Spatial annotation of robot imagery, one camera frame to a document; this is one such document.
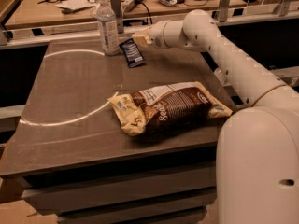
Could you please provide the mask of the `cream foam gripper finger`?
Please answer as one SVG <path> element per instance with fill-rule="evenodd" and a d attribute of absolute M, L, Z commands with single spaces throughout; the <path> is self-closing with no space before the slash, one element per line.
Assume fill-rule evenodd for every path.
<path fill-rule="evenodd" d="M 137 31 L 134 34 L 132 34 L 132 39 L 135 41 L 137 45 L 147 47 L 151 44 L 150 30 L 144 29 Z"/>

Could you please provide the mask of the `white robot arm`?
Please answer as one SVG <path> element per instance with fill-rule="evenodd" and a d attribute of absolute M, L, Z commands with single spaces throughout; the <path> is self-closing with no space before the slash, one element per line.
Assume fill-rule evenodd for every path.
<path fill-rule="evenodd" d="M 245 108 L 221 128 L 219 224 L 299 224 L 299 93 L 227 39 L 204 10 L 133 35 L 157 49 L 206 51 Z"/>

